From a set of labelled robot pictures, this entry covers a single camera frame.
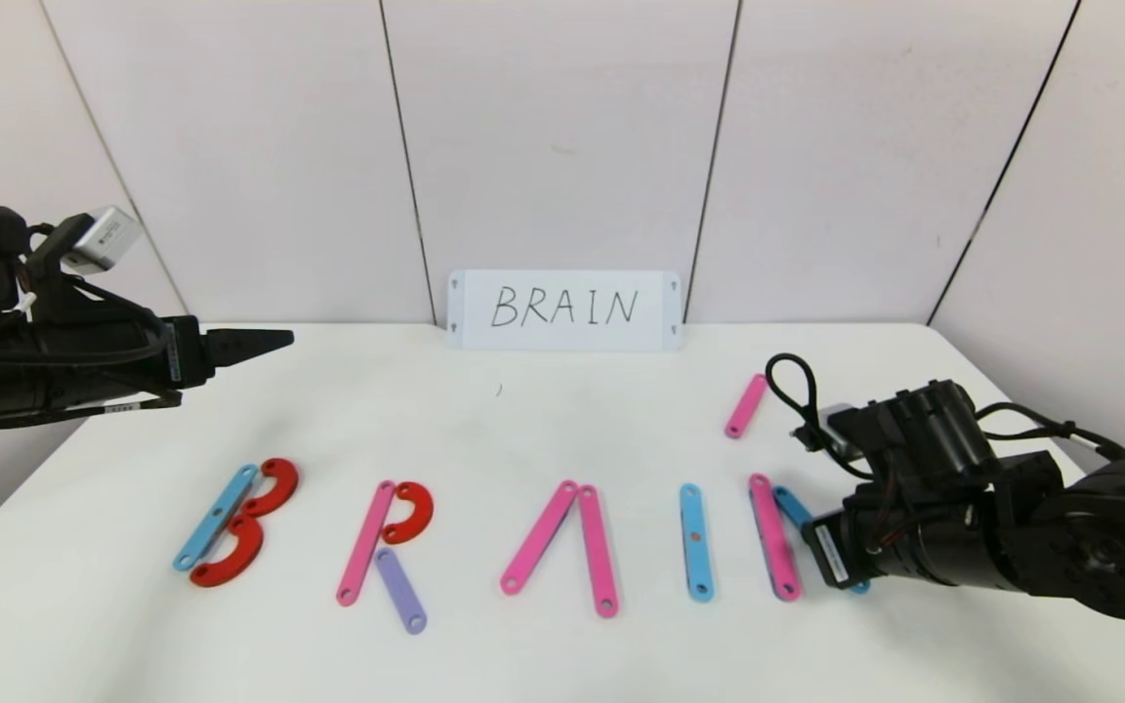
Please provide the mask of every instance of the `plastic letter piece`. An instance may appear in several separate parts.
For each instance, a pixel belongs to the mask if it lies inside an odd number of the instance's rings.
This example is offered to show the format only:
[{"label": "plastic letter piece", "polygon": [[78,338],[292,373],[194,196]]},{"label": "plastic letter piece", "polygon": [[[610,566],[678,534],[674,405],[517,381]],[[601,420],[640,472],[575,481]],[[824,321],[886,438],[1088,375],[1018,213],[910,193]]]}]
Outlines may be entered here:
[{"label": "plastic letter piece", "polygon": [[246,499],[241,504],[241,512],[251,517],[262,517],[276,511],[277,507],[285,505],[285,501],[289,499],[295,490],[298,490],[298,467],[295,467],[289,459],[268,459],[260,470],[263,476],[277,479],[277,485],[260,497]]},{"label": "plastic letter piece", "polygon": [[237,538],[232,555],[209,565],[199,565],[189,574],[194,586],[210,588],[223,586],[244,571],[263,548],[263,526],[250,515],[237,515],[228,523],[228,533]]},{"label": "plastic letter piece", "polygon": [[415,504],[415,512],[400,523],[385,525],[380,531],[380,539],[387,544],[400,544],[410,542],[424,531],[428,523],[433,521],[433,496],[423,485],[413,484],[410,480],[397,485],[397,497]]},{"label": "plastic letter piece", "polygon": [[580,525],[584,525],[584,551],[588,555],[588,579],[593,582],[593,605],[602,618],[619,614],[615,571],[611,569],[611,548],[606,544],[606,525],[602,522],[602,502],[597,489],[580,486]]},{"label": "plastic letter piece", "polygon": [[740,440],[740,436],[745,434],[745,427],[749,426],[749,420],[754,418],[754,412],[758,409],[758,404],[762,404],[764,393],[766,393],[766,377],[763,373],[755,373],[749,386],[745,387],[745,395],[740,396],[737,408],[732,411],[728,426],[723,429],[723,434],[732,440]]},{"label": "plastic letter piece", "polygon": [[801,595],[801,584],[793,564],[793,548],[784,538],[781,512],[775,506],[772,481],[763,475],[749,477],[749,498],[754,503],[754,521],[763,540],[763,555],[772,575],[772,587],[781,601],[795,601]]},{"label": "plastic letter piece", "polygon": [[680,488],[680,526],[684,531],[684,574],[688,596],[700,603],[714,597],[714,577],[710,574],[710,548],[706,547],[706,517],[701,508],[701,489],[686,484]]},{"label": "plastic letter piece", "polygon": [[341,574],[341,583],[336,587],[336,602],[343,606],[353,605],[353,602],[359,600],[359,592],[362,591],[367,569],[371,568],[371,555],[372,551],[376,551],[376,540],[380,538],[380,528],[385,524],[388,504],[393,503],[393,499],[394,481],[380,481],[380,485],[376,486],[376,494],[372,495],[371,506],[367,508],[367,517],[363,517],[359,539],[353,543],[350,560],[344,566],[344,574]]},{"label": "plastic letter piece", "polygon": [[225,486],[224,493],[215,499],[215,506],[210,506],[210,511],[206,512],[202,521],[197,524],[197,529],[194,529],[189,541],[181,548],[180,555],[173,559],[173,569],[188,571],[201,557],[206,556],[212,544],[215,543],[219,531],[228,524],[228,517],[237,512],[237,506],[241,506],[241,501],[250,493],[250,486],[254,485],[254,479],[258,476],[259,467],[253,463],[246,463],[237,469],[237,472],[233,475],[233,480],[228,481],[228,486]]},{"label": "plastic letter piece", "polygon": [[380,569],[380,578],[388,588],[388,596],[393,597],[394,609],[397,609],[397,616],[403,620],[406,632],[423,632],[428,627],[428,615],[424,614],[424,606],[418,604],[415,588],[411,587],[411,580],[406,578],[406,571],[398,564],[393,549],[385,547],[376,552],[376,568]]},{"label": "plastic letter piece", "polygon": [[[795,498],[793,492],[784,488],[782,485],[776,485],[773,493],[775,493],[776,506],[781,507],[781,512],[789,516],[790,523],[793,523],[793,526],[795,526],[798,531],[804,530],[804,525],[813,520],[813,515],[810,514],[810,511],[808,511],[800,499]],[[856,583],[854,586],[848,587],[848,591],[853,591],[854,593],[866,593],[870,589],[870,580],[863,580],[862,583]]]},{"label": "plastic letter piece", "polygon": [[550,546],[554,534],[558,533],[567,511],[570,511],[575,501],[576,485],[573,480],[564,480],[558,490],[554,492],[554,497],[544,504],[544,511],[537,517],[537,524],[528,533],[528,539],[523,540],[522,547],[514,553],[514,559],[510,560],[506,571],[501,575],[501,591],[506,596],[516,595],[528,583],[528,577],[532,575],[532,569],[537,568],[544,548]]}]

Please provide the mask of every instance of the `letter shape on table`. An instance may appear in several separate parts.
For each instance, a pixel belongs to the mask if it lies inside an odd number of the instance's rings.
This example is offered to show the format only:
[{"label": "letter shape on table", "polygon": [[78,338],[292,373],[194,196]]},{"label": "letter shape on table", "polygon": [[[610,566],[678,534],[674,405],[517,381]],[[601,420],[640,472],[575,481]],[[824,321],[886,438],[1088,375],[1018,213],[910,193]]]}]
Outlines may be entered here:
[{"label": "letter shape on table", "polygon": [[602,502],[597,498],[597,489],[591,485],[577,486],[575,481],[566,480],[554,492],[550,502],[528,539],[523,540],[514,559],[506,566],[501,576],[501,591],[506,596],[514,596],[522,591],[523,584],[537,568],[537,562],[550,546],[554,535],[570,511],[572,503],[579,497],[580,525],[584,529],[584,549],[588,557],[588,579],[593,586],[593,604],[602,618],[615,618],[619,613],[619,593],[615,588],[615,575],[611,568],[611,548],[606,543],[606,528],[602,520]]},{"label": "letter shape on table", "polygon": [[793,548],[784,537],[781,511],[772,495],[774,486],[767,477],[749,477],[749,498],[754,504],[754,521],[758,524],[758,538],[763,542],[766,568],[772,575],[772,587],[781,601],[795,601],[801,596],[801,583],[793,561]]}]

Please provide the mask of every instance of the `label sticker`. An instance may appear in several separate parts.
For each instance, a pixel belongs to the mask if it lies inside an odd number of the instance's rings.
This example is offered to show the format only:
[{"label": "label sticker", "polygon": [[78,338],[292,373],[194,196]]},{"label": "label sticker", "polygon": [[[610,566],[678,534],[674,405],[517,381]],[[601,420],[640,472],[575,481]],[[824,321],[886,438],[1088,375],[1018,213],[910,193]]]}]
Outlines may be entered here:
[{"label": "label sticker", "polygon": [[827,565],[831,567],[831,575],[836,583],[848,580],[848,570],[845,569],[844,561],[840,561],[840,551],[836,549],[836,543],[831,540],[831,531],[827,525],[818,525],[813,529],[813,534],[818,538],[818,543],[822,546],[822,552],[827,556]]}]

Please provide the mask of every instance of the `red curved piece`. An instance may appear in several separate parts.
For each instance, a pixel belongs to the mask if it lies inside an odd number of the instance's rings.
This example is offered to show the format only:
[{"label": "red curved piece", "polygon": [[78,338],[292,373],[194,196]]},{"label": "red curved piece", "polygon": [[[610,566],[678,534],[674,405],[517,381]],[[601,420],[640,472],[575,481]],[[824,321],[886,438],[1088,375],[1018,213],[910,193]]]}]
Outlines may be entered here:
[{"label": "red curved piece", "polygon": [[209,565],[199,565],[189,574],[194,586],[210,588],[222,586],[246,570],[254,557],[263,548],[263,526],[249,515],[237,515],[228,523],[228,531],[237,538],[237,546],[232,555]]},{"label": "red curved piece", "polygon": [[385,530],[380,531],[380,538],[389,544],[410,542],[433,521],[433,496],[423,485],[406,480],[397,485],[396,494],[398,498],[414,503],[415,512],[405,521],[385,525]]},{"label": "red curved piece", "polygon": [[298,490],[298,467],[295,467],[289,459],[268,459],[259,469],[263,476],[277,479],[277,485],[258,498],[246,499],[241,504],[241,512],[251,517],[262,517],[276,511],[277,507],[285,505],[285,501],[294,495],[294,490]]}]

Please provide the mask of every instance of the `white wall panel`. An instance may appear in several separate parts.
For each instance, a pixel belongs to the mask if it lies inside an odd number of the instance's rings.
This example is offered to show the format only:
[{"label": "white wall panel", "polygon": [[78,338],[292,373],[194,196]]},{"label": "white wall panel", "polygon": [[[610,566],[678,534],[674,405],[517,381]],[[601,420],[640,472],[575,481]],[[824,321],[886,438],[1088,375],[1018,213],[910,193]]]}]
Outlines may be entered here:
[{"label": "white wall panel", "polygon": [[385,0],[433,295],[692,270],[736,0]]},{"label": "white wall panel", "polygon": [[194,315],[433,318],[377,3],[45,6]]},{"label": "white wall panel", "polygon": [[[101,205],[129,211],[36,0],[0,0],[0,205],[30,223]],[[93,282],[160,315],[183,313],[148,241]],[[79,424],[0,432],[0,506]]]},{"label": "white wall panel", "polygon": [[1125,0],[1086,0],[933,326],[1022,404],[1125,444]]},{"label": "white wall panel", "polygon": [[1072,0],[745,0],[688,322],[926,322]]}]

